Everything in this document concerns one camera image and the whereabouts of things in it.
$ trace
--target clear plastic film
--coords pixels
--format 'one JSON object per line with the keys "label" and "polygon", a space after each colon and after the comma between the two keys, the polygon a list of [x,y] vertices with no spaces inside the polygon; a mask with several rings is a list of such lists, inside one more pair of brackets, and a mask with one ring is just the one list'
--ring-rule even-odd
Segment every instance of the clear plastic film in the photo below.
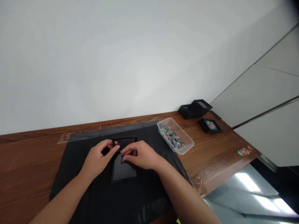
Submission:
{"label": "clear plastic film", "polygon": [[207,195],[207,190],[206,190],[202,180],[200,179],[200,177],[198,175],[195,175],[190,180],[193,184],[193,187],[200,194],[200,196],[204,197],[204,196]]}

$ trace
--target colorful round sticker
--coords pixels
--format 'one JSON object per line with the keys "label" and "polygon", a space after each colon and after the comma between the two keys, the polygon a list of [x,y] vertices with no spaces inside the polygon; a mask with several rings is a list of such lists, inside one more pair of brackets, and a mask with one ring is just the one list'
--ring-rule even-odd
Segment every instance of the colorful round sticker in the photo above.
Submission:
{"label": "colorful round sticker", "polygon": [[239,155],[240,155],[240,156],[244,156],[244,154],[243,154],[243,153],[241,153],[241,151],[240,151],[240,150],[238,150],[238,153],[239,153]]}
{"label": "colorful round sticker", "polygon": [[243,149],[241,149],[240,151],[241,151],[241,153],[243,153],[245,156],[247,156],[247,153],[246,153]]}
{"label": "colorful round sticker", "polygon": [[247,146],[247,148],[249,151],[251,151],[251,152],[253,151],[253,149],[250,146]]}
{"label": "colorful round sticker", "polygon": [[250,154],[250,152],[245,148],[243,148],[243,151],[246,152],[247,154]]}

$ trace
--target cabinet door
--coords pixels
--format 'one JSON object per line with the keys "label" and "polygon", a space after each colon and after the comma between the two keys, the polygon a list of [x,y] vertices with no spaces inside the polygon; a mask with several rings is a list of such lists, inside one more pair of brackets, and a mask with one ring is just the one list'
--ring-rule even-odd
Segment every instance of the cabinet door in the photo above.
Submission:
{"label": "cabinet door", "polygon": [[235,131],[277,166],[299,165],[299,100]]}
{"label": "cabinet door", "polygon": [[211,105],[234,127],[298,95],[298,76],[253,65]]}
{"label": "cabinet door", "polygon": [[256,64],[299,76],[299,27],[289,33]]}

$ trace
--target black display box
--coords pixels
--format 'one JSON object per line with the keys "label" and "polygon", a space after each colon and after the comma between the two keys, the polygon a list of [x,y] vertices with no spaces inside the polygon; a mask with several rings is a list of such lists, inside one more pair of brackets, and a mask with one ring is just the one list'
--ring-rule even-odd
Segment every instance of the black display box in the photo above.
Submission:
{"label": "black display box", "polygon": [[213,107],[204,100],[193,100],[188,110],[190,111],[190,113],[196,113],[199,115],[199,117],[202,117],[212,108]]}
{"label": "black display box", "polygon": [[[213,124],[216,126],[217,129],[211,129],[209,128],[207,121],[209,122],[213,122]],[[201,128],[203,129],[203,131],[205,133],[221,133],[222,129],[218,126],[218,124],[216,123],[216,121],[212,120],[212,119],[206,119],[206,118],[202,118],[198,121],[199,125],[201,126]]]}
{"label": "black display box", "polygon": [[213,107],[204,100],[194,100],[191,104],[181,105],[178,110],[185,120],[202,117]]}

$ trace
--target finger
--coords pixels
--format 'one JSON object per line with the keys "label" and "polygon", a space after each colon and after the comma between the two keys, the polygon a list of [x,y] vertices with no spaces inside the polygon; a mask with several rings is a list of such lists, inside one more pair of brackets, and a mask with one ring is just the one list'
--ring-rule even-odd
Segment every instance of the finger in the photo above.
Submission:
{"label": "finger", "polygon": [[123,150],[121,150],[121,153],[126,153],[130,149],[138,150],[139,142],[133,142],[129,145],[127,145]]}
{"label": "finger", "polygon": [[124,161],[129,161],[135,165],[137,165],[137,162],[138,162],[138,158],[137,156],[131,156],[131,155],[126,155],[124,156],[123,158]]}
{"label": "finger", "polygon": [[135,151],[134,149],[130,149],[128,151],[126,151],[126,153],[124,154],[124,156],[131,154],[132,151]]}
{"label": "finger", "polygon": [[109,162],[113,155],[117,152],[120,146],[114,146],[105,156],[104,158]]}
{"label": "finger", "polygon": [[107,147],[111,150],[113,148],[113,143],[112,144],[107,144]]}
{"label": "finger", "polygon": [[106,139],[104,141],[101,141],[100,143],[98,143],[95,148],[98,150],[98,151],[103,151],[103,149],[107,146],[107,145],[111,145],[112,144],[112,140],[110,139]]}

